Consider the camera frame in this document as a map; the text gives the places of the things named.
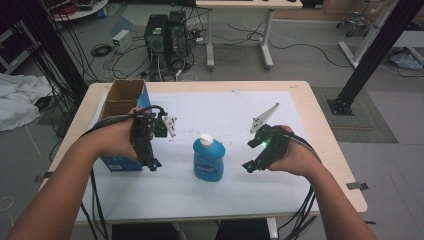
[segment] white bottle cap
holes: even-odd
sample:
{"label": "white bottle cap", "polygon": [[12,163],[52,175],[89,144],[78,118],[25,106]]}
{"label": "white bottle cap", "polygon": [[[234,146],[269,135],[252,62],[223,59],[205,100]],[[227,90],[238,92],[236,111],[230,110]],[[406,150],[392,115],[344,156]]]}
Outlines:
{"label": "white bottle cap", "polygon": [[200,142],[202,143],[203,146],[209,146],[213,143],[213,137],[208,134],[201,134]]}

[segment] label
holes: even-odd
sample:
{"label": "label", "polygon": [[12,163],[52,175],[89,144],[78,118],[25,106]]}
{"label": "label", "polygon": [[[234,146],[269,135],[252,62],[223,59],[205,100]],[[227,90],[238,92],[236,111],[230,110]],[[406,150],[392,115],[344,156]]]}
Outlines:
{"label": "label", "polygon": [[215,176],[218,174],[216,168],[200,160],[196,160],[196,170],[204,176]]}
{"label": "label", "polygon": [[122,170],[121,165],[109,165],[109,167],[112,170]]}

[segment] table leg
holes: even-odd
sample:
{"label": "table leg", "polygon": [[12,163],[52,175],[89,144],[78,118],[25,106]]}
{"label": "table leg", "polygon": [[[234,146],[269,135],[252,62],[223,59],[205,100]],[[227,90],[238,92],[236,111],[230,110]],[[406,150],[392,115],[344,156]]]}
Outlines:
{"label": "table leg", "polygon": [[208,40],[206,43],[206,56],[207,62],[206,65],[213,70],[215,65],[215,60],[213,56],[213,42],[212,42],[212,9],[208,9]]}
{"label": "table leg", "polygon": [[272,62],[271,54],[269,53],[268,44],[267,44],[268,38],[269,38],[269,32],[271,31],[272,15],[274,15],[274,11],[275,9],[268,10],[264,37],[263,39],[261,39],[261,49],[265,58],[265,64],[268,67],[268,69],[274,66],[274,63]]}

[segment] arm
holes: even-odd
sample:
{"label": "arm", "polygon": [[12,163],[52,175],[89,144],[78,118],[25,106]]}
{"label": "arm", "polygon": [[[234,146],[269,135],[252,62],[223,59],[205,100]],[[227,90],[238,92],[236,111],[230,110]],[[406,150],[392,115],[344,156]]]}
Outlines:
{"label": "arm", "polygon": [[301,144],[290,141],[284,157],[269,170],[304,176],[311,183],[328,239],[376,239],[333,175]]}
{"label": "arm", "polygon": [[69,239],[96,159],[108,155],[137,158],[130,143],[131,124],[132,119],[78,139],[22,213],[8,239]]}

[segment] white cloth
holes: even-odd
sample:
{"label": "white cloth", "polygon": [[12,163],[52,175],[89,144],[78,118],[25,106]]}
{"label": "white cloth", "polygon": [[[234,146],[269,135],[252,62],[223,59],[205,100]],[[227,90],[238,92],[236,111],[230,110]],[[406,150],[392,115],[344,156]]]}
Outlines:
{"label": "white cloth", "polygon": [[40,116],[34,106],[52,92],[44,76],[10,76],[0,73],[0,131],[14,129]]}

